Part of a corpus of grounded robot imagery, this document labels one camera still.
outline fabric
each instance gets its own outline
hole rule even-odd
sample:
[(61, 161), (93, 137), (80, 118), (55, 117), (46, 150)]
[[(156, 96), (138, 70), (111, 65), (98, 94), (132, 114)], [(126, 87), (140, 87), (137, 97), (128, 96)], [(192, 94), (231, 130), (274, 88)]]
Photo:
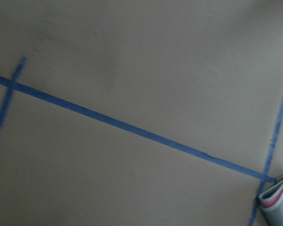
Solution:
[(263, 192), (259, 200), (270, 226), (283, 226), (283, 180)]

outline blue tape strip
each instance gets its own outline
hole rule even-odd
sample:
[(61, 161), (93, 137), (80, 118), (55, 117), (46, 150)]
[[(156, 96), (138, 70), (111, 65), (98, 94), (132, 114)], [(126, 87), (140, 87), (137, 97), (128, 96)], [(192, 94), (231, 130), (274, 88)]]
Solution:
[(257, 198), (255, 200), (255, 203), (254, 203), (254, 206), (253, 206), (253, 209), (252, 209), (252, 213), (251, 213), (251, 216), (250, 216), (248, 226), (252, 226), (254, 221), (255, 221), (255, 218), (256, 218), (257, 209), (259, 207), (258, 196), (263, 192), (265, 182), (267, 181), (267, 175), (268, 175), (268, 172), (269, 172), (269, 169), (270, 169), (270, 164), (272, 162), (273, 155), (274, 155), (274, 152), (275, 152), (275, 146), (276, 146), (276, 143), (277, 143), (277, 140), (278, 140), (282, 121), (283, 121), (283, 97), (282, 97), (280, 110), (279, 110), (279, 113), (278, 113), (278, 116), (277, 116), (277, 121), (276, 121), (276, 124), (275, 124), (275, 129), (274, 129), (274, 133), (273, 133), (273, 137), (272, 137), (272, 143), (269, 146), (268, 155), (267, 155), (267, 158), (266, 158), (266, 163), (265, 163), (265, 167), (264, 167), (264, 170), (263, 170), (263, 177), (261, 178), (261, 181), (260, 181), (259, 189), (257, 191)]
[[(4, 86), (9, 86), (10, 80), (5, 79), (3, 77), (0, 77), (0, 84), (4, 85)], [(38, 91), (38, 90), (33, 89), (31, 87), (28, 87), (28, 86), (25, 86), (25, 85), (18, 83), (15, 87), (15, 90), (20, 91), (22, 93), (26, 93), (26, 94), (31, 95), (33, 97), (36, 97), (38, 99), (45, 100), (49, 103), (58, 105), (60, 107), (66, 108), (66, 109), (69, 109), (69, 110), (77, 112), (79, 114), (88, 116), (90, 118), (102, 121), (104, 123), (118, 127), (120, 129), (124, 129), (124, 130), (129, 131), (131, 133), (134, 133), (136, 135), (148, 138), (150, 140), (153, 140), (153, 141), (156, 141), (158, 143), (161, 143), (161, 144), (167, 145), (169, 147), (175, 148), (177, 150), (186, 152), (188, 154), (194, 155), (194, 156), (202, 158), (204, 160), (207, 160), (207, 161), (216, 163), (218, 165), (227, 167), (227, 168), (235, 170), (237, 172), (249, 175), (251, 177), (261, 179), (262, 176), (263, 176), (261, 173), (256, 172), (254, 170), (248, 169), (246, 167), (237, 165), (235, 163), (232, 163), (232, 162), (229, 162), (229, 161), (226, 161), (226, 160), (223, 160), (223, 159), (219, 159), (219, 158), (210, 156), (210, 155), (208, 155), (204, 152), (201, 152), (199, 150), (196, 150), (194, 148), (188, 147), (186, 145), (180, 144), (180, 143), (175, 142), (173, 140), (170, 140), (170, 139), (167, 139), (165, 137), (159, 136), (157, 134), (154, 134), (154, 133), (148, 132), (146, 130), (140, 129), (138, 127), (135, 127), (133, 125), (130, 125), (130, 124), (122, 122), (122, 121), (119, 121), (117, 119), (110, 118), (106, 115), (100, 114), (98, 112), (95, 112), (93, 110), (89, 110), (87, 108), (84, 108), (82, 106), (79, 106), (79, 105), (76, 105), (76, 104), (73, 104), (73, 103), (70, 103), (66, 100), (60, 99), (58, 97), (54, 97), (52, 95)], [(267, 181), (270, 182), (270, 183), (275, 183), (276, 179), (271, 178), (271, 177), (267, 177)]]
[(4, 123), (4, 120), (6, 118), (7, 112), (8, 112), (8, 107), (10, 104), (10, 101), (13, 97), (13, 93), (14, 93), (14, 89), (17, 85), (17, 80), (20, 77), (21, 71), (23, 69), (25, 65), (25, 58), (23, 57), (19, 63), (19, 65), (17, 66), (14, 74), (12, 75), (12, 81), (9, 82), (9, 84), (7, 85), (7, 91), (5, 93), (5, 97), (3, 99), (3, 102), (1, 104), (1, 108), (0, 108), (0, 129), (2, 128), (2, 125)]

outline floor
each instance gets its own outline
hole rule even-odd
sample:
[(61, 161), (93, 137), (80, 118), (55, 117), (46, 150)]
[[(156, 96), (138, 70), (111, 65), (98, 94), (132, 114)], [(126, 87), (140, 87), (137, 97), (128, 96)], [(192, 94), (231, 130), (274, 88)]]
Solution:
[[(19, 83), (263, 171), (283, 0), (0, 0), (0, 76), (21, 56)], [(258, 185), (17, 91), (0, 133), (0, 226), (246, 226)]]

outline beige surface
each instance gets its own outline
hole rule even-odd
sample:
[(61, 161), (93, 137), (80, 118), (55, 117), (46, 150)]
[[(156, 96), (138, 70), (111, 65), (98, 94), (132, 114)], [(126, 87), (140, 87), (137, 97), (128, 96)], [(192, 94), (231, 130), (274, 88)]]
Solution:
[[(22, 55), (23, 84), (263, 170), (283, 92), (283, 1), (0, 0), (0, 75)], [(0, 225), (246, 225), (257, 186), (23, 94), (0, 139)]]

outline blue tape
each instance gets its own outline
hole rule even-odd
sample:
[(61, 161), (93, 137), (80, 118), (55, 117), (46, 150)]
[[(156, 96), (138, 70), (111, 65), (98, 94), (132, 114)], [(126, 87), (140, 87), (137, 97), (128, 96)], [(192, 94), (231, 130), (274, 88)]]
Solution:
[[(9, 86), (10, 83), (11, 83), (10, 80), (5, 79), (5, 78), (3, 78), (3, 77), (0, 77), (0, 84), (1, 84), (1, 85), (3, 85), (3, 86)], [(38, 90), (33, 89), (33, 88), (31, 88), (31, 87), (28, 87), (28, 86), (25, 86), (25, 85), (22, 85), (22, 84), (19, 84), (19, 83), (18, 83), (18, 84), (16, 85), (16, 87), (15, 87), (15, 90), (20, 91), (20, 92), (22, 92), (22, 93), (26, 93), (26, 94), (28, 94), (28, 95), (30, 95), (30, 96), (33, 96), (33, 97), (36, 97), (36, 98), (38, 98), (38, 99), (47, 101), (47, 102), (49, 102), (49, 103), (58, 105), (58, 106), (60, 106), (60, 107), (66, 108), (66, 109), (68, 109), (68, 110), (77, 112), (77, 113), (79, 113), (79, 114), (88, 116), (88, 117), (90, 117), (90, 118), (93, 118), (93, 119), (102, 121), (102, 122), (104, 122), (104, 123), (107, 123), (107, 124), (109, 124), (109, 125), (118, 127), (118, 128), (120, 128), (120, 129), (124, 129), (124, 130), (129, 131), (129, 132), (131, 132), (131, 133), (134, 133), (134, 134), (136, 134), (136, 135), (139, 135), (139, 136), (145, 137), (145, 138), (147, 138), (147, 139), (156, 141), (156, 142), (158, 142), (158, 143), (167, 145), (167, 146), (169, 146), (169, 147), (172, 147), (172, 148), (175, 148), (175, 149), (177, 149), (177, 150), (183, 151), (183, 152), (185, 152), (185, 153), (194, 155), (194, 156), (199, 157), (199, 158), (202, 158), (202, 159), (204, 159), (204, 160), (207, 160), (207, 161), (216, 163), (216, 164), (218, 164), (218, 165), (227, 167), (227, 168), (232, 169), (232, 170), (235, 170), (235, 171), (237, 171), (237, 172), (240, 172), (240, 173), (249, 175), (249, 176), (251, 176), (251, 177), (261, 179), (262, 176), (263, 176), (261, 173), (256, 172), (256, 171), (254, 171), (254, 170), (248, 169), (248, 168), (246, 168), (246, 167), (237, 165), (237, 164), (235, 164), (235, 163), (232, 163), (232, 162), (229, 162), (229, 161), (220, 159), (220, 158), (216, 158), (216, 157), (210, 156), (210, 155), (208, 155), (208, 154), (206, 154), (206, 153), (204, 153), (204, 152), (201, 152), (201, 151), (196, 150), (196, 149), (194, 149), (194, 148), (191, 148), (191, 147), (189, 147), (189, 146), (180, 144), (180, 143), (175, 142), (175, 141), (173, 141), (173, 140), (170, 140), (170, 139), (167, 139), (167, 138), (162, 137), (162, 136), (160, 136), (160, 135), (157, 135), (157, 134), (148, 132), (148, 131), (146, 131), (146, 130), (144, 130), (144, 129), (140, 129), (140, 128), (138, 128), (138, 127), (135, 127), (135, 126), (133, 126), (133, 125), (130, 125), (130, 124), (125, 123), (125, 122), (122, 122), (122, 121), (119, 121), (119, 120), (117, 120), (117, 119), (113, 119), (113, 118), (111, 118), (111, 117), (108, 117), (108, 116), (106, 116), (106, 115), (100, 114), (100, 113), (95, 112), (95, 111), (93, 111), (93, 110), (90, 110), (90, 109), (84, 108), (84, 107), (82, 107), (82, 106), (79, 106), (79, 105), (73, 104), (73, 103), (71, 103), (71, 102), (68, 102), (68, 101), (66, 101), (66, 100), (60, 99), (60, 98), (58, 98), (58, 97), (54, 97), (54, 96), (52, 96), (52, 95), (49, 95), (49, 94), (47, 94), (47, 93), (38, 91)], [(271, 178), (271, 177), (267, 177), (267, 181), (270, 182), (270, 183), (275, 183), (276, 179)]]
[(12, 75), (12, 81), (9, 82), (9, 84), (7, 85), (7, 91), (5, 93), (5, 97), (3, 99), (3, 102), (1, 104), (1, 108), (0, 108), (0, 129), (3, 126), (4, 120), (6, 118), (7, 112), (8, 112), (8, 107), (10, 104), (10, 101), (13, 97), (13, 93), (14, 93), (14, 89), (17, 85), (17, 80), (20, 77), (21, 71), (23, 69), (25, 65), (25, 58), (23, 57), (19, 63), (19, 65), (17, 66), (14, 74)]
[(254, 203), (254, 206), (253, 206), (253, 209), (252, 209), (252, 213), (251, 213), (251, 216), (250, 216), (248, 226), (252, 226), (254, 221), (255, 221), (255, 218), (256, 218), (257, 209), (259, 207), (258, 196), (263, 192), (265, 182), (267, 181), (267, 175), (268, 175), (268, 172), (269, 172), (269, 169), (270, 169), (270, 164), (272, 162), (273, 155), (274, 155), (274, 152), (275, 152), (275, 146), (277, 144), (277, 140), (278, 140), (282, 121), (283, 121), (283, 97), (282, 97), (280, 110), (279, 110), (279, 113), (278, 113), (278, 116), (277, 116), (277, 121), (276, 121), (276, 124), (275, 124), (275, 129), (274, 129), (274, 133), (273, 133), (273, 137), (272, 137), (272, 143), (269, 146), (268, 155), (267, 155), (267, 158), (266, 158), (266, 163), (265, 163), (264, 170), (263, 170), (263, 177), (261, 178), (261, 181), (260, 181), (260, 185), (259, 185), (259, 188), (258, 188), (258, 191), (257, 191), (257, 198), (255, 200), (255, 203)]

